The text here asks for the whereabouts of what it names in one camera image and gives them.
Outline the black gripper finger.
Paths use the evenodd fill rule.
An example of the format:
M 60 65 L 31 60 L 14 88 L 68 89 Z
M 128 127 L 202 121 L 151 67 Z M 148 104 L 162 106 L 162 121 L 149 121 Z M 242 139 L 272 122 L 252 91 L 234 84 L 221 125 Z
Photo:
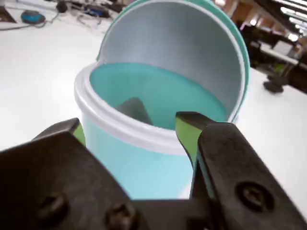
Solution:
M 208 205 L 208 229 L 306 229 L 305 219 L 234 124 L 177 112 L 175 131 L 193 168 L 190 197 Z
M 135 230 L 139 213 L 111 173 L 69 131 L 0 154 L 3 230 Z

